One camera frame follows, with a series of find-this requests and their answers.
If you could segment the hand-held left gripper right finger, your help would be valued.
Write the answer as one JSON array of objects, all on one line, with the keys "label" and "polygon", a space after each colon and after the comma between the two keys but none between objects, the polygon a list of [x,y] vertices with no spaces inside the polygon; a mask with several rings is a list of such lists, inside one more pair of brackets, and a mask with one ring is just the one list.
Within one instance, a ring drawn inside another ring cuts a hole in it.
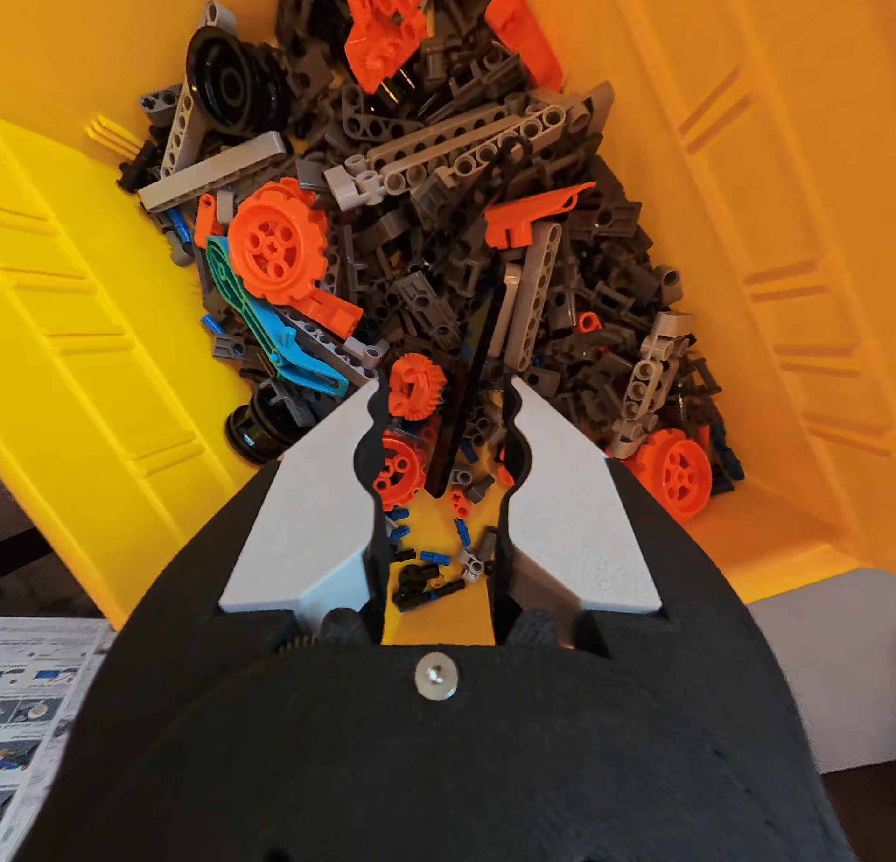
[{"label": "hand-held left gripper right finger", "polygon": [[504,383],[494,629],[505,643],[521,611],[554,619],[575,644],[591,612],[655,615],[662,601],[607,456],[519,375]]}]

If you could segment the black toy wheel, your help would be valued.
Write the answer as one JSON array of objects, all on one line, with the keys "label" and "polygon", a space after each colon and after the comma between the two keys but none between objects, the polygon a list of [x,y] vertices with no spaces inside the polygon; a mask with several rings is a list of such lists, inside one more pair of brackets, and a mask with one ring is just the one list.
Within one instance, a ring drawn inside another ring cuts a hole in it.
[{"label": "black toy wheel", "polygon": [[317,421],[304,401],[283,384],[260,384],[251,400],[225,419],[224,434],[230,447],[245,461],[263,466],[285,453]]},{"label": "black toy wheel", "polygon": [[276,51],[216,27],[198,28],[185,74],[195,103],[212,129],[254,137],[288,128],[293,95]]}]

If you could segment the printed paper sheet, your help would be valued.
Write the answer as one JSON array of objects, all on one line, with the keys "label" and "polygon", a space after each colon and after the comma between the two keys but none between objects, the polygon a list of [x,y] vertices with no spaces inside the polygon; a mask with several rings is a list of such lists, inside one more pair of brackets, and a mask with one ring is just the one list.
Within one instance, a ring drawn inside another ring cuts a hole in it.
[{"label": "printed paper sheet", "polygon": [[33,825],[94,677],[116,638],[105,619],[1,619],[1,859]]}]

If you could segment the orange angular connector piece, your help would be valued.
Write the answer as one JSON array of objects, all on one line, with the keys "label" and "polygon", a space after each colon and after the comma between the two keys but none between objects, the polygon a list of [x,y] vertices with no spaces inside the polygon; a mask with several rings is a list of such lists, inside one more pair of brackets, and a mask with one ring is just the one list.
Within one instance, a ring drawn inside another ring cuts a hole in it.
[{"label": "orange angular connector piece", "polygon": [[423,0],[347,0],[353,19],[345,55],[364,94],[379,86],[419,49],[428,36]]}]

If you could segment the orange curved panel piece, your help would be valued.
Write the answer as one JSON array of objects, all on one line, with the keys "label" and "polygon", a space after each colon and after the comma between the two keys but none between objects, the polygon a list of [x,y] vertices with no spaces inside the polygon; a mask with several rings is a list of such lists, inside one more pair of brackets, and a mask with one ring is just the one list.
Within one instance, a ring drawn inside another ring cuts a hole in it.
[{"label": "orange curved panel piece", "polygon": [[561,65],[526,0],[492,0],[485,21],[500,43],[520,56],[536,85],[561,91]]}]

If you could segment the pile of toy building pieces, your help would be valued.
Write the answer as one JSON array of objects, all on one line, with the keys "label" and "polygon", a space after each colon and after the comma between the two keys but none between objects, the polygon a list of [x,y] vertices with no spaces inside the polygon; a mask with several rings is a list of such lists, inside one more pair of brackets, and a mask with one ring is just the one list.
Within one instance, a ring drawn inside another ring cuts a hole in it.
[{"label": "pile of toy building pieces", "polygon": [[[491,1],[423,0],[428,36],[368,96],[345,55],[347,0],[278,0],[273,44],[241,39],[235,14],[209,0],[196,30],[276,51],[293,95],[288,128],[212,129],[184,69],[182,84],[143,95],[149,134],[119,165],[119,188],[158,225],[175,264],[196,266],[214,356],[238,366],[252,395],[277,381],[319,423],[371,379],[389,382],[407,353],[442,368],[435,412],[389,413],[386,428],[427,456],[424,487],[385,513],[404,563],[392,595],[402,613],[491,574],[495,530],[476,550],[466,521],[496,478],[512,484],[497,401],[510,375],[610,457],[625,461],[676,428],[707,453],[711,496],[745,477],[713,400],[721,389],[690,353],[689,317],[673,309],[680,274],[651,262],[642,205],[599,155],[611,84],[564,93],[563,75],[560,92],[536,85],[488,27]],[[205,260],[207,238],[228,239],[241,203],[284,177],[315,193],[328,221],[323,298],[306,310],[260,299],[304,352],[348,379],[342,398],[279,378]],[[485,242],[490,206],[588,182],[573,210],[533,223],[531,245]]]}]

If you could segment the orange sprocket wheel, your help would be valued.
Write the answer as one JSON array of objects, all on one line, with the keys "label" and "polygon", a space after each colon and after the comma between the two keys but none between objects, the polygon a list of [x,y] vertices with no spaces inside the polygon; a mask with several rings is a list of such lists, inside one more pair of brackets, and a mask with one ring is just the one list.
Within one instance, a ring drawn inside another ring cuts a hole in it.
[{"label": "orange sprocket wheel", "polygon": [[315,193],[297,178],[264,184],[230,223],[230,263],[253,296],[277,306],[309,309],[323,298],[328,221],[314,210]]},{"label": "orange sprocket wheel", "polygon": [[709,502],[710,460],[700,443],[680,429],[650,434],[624,464],[680,524],[692,520]]},{"label": "orange sprocket wheel", "polygon": [[374,479],[385,513],[410,503],[426,483],[427,456],[413,441],[398,434],[383,432],[385,466]]}]

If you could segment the orange winged panel piece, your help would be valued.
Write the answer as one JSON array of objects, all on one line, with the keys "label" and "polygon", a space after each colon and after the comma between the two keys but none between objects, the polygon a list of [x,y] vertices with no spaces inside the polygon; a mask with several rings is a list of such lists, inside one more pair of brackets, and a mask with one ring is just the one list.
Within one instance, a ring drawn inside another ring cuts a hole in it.
[{"label": "orange winged panel piece", "polygon": [[595,182],[577,184],[490,206],[484,211],[487,222],[485,242],[496,250],[531,245],[535,221],[573,210],[579,193],[594,186]]}]

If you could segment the orange toothed gear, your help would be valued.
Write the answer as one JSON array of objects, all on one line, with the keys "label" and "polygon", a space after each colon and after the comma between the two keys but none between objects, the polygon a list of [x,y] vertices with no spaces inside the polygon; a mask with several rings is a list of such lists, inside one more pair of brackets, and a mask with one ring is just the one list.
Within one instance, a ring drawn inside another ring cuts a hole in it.
[{"label": "orange toothed gear", "polygon": [[407,353],[392,365],[389,413],[394,418],[421,421],[429,418],[441,401],[447,379],[442,368],[419,353]]}]

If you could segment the yellow plastic bin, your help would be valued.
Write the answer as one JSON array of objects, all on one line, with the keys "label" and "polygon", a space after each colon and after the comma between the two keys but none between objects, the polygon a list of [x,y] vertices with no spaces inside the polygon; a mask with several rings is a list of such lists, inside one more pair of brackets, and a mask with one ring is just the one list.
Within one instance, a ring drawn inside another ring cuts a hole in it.
[{"label": "yellow plastic bin", "polygon": [[[193,270],[116,184],[206,0],[2,0],[2,483],[121,626],[253,475]],[[249,39],[277,0],[217,0]],[[894,572],[894,0],[528,0],[643,203],[746,484],[688,526],[754,602]]]}]

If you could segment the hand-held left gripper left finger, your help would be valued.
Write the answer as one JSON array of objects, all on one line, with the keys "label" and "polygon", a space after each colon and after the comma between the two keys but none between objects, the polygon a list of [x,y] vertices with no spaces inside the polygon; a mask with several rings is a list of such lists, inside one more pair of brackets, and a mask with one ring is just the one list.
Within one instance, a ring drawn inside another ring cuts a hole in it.
[{"label": "hand-held left gripper left finger", "polygon": [[282,455],[218,605],[290,611],[320,632],[330,610],[382,638],[390,571],[384,504],[388,387],[371,379]]}]

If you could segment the blue brick separator tool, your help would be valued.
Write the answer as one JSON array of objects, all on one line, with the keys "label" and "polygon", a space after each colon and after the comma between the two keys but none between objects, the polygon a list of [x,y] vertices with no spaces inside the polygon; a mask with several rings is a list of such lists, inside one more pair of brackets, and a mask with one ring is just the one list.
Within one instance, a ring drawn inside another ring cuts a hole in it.
[{"label": "blue brick separator tool", "polygon": [[329,397],[345,396],[348,379],[329,364],[304,352],[297,344],[296,329],[287,326],[269,303],[245,289],[231,265],[226,238],[207,238],[205,260],[220,295],[252,331],[280,379]]}]

